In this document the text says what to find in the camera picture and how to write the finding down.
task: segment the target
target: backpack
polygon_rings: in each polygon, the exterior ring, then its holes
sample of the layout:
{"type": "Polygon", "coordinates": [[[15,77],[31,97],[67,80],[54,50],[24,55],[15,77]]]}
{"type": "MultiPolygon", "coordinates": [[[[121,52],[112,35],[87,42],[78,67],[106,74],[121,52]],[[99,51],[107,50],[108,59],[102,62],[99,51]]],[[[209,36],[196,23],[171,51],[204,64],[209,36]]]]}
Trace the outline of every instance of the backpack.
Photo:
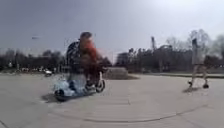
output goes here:
{"type": "Polygon", "coordinates": [[[68,50],[66,53],[66,58],[68,65],[78,65],[80,64],[80,48],[79,48],[80,42],[73,42],[68,46],[68,50]]]}

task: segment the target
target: sky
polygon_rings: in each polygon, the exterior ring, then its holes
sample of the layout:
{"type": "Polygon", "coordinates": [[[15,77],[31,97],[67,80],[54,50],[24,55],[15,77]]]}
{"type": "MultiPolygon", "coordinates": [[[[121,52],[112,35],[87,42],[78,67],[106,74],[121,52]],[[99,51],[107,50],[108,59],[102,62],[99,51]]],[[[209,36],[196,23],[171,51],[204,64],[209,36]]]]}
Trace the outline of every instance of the sky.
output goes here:
{"type": "Polygon", "coordinates": [[[129,48],[150,48],[151,36],[162,45],[204,29],[215,39],[224,34],[223,14],[222,0],[0,0],[0,52],[64,53],[90,31],[99,51],[115,61],[129,48]]]}

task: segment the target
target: paved ground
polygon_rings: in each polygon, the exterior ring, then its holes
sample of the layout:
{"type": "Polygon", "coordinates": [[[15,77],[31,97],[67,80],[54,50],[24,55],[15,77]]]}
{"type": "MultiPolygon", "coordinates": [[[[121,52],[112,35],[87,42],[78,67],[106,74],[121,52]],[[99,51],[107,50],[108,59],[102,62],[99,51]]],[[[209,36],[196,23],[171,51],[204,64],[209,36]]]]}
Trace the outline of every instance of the paved ground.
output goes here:
{"type": "MultiPolygon", "coordinates": [[[[150,73],[148,75],[153,76],[172,76],[172,77],[192,77],[192,73],[150,73]]],[[[197,74],[197,77],[202,78],[202,74],[197,74]]],[[[214,79],[224,79],[224,74],[207,74],[208,78],[214,78],[214,79]]]]}
{"type": "Polygon", "coordinates": [[[54,77],[0,75],[0,128],[224,127],[223,80],[183,93],[186,78],[140,78],[106,81],[103,93],[60,104],[49,94],[54,77]]]}

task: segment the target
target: hair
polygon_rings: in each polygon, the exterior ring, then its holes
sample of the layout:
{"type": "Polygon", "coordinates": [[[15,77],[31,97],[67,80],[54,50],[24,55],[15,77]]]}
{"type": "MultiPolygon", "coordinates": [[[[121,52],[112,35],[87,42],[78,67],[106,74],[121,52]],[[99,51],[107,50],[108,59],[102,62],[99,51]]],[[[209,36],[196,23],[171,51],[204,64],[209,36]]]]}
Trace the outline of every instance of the hair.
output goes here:
{"type": "Polygon", "coordinates": [[[90,37],[92,37],[92,33],[90,33],[90,32],[83,32],[83,33],[80,35],[80,38],[83,38],[83,37],[90,38],[90,37]]]}
{"type": "Polygon", "coordinates": [[[196,38],[194,38],[194,39],[192,40],[192,44],[197,44],[197,39],[196,39],[196,38]]]}

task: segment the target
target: car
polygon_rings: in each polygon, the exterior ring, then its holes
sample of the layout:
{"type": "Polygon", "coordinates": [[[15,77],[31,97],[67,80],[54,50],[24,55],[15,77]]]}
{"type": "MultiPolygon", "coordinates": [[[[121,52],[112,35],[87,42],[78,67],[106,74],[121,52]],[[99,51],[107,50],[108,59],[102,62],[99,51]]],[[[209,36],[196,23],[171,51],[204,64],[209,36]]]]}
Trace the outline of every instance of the car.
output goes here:
{"type": "Polygon", "coordinates": [[[53,73],[50,70],[45,70],[44,74],[46,77],[49,77],[49,76],[52,76],[53,73]]]}

